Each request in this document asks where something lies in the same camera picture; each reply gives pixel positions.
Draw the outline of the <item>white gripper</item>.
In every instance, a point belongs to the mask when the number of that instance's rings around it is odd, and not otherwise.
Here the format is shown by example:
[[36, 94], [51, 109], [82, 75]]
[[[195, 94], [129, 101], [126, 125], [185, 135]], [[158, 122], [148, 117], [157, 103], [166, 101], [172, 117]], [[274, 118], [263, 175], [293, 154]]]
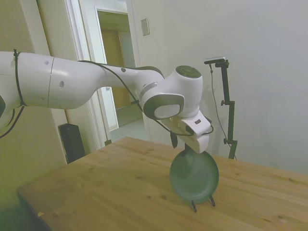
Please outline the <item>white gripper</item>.
[[188, 166], [193, 164], [193, 151], [200, 154], [208, 147], [209, 121], [206, 117], [180, 119], [173, 117], [165, 120], [165, 126], [170, 130], [173, 148], [178, 145], [178, 138], [185, 143], [183, 157]]

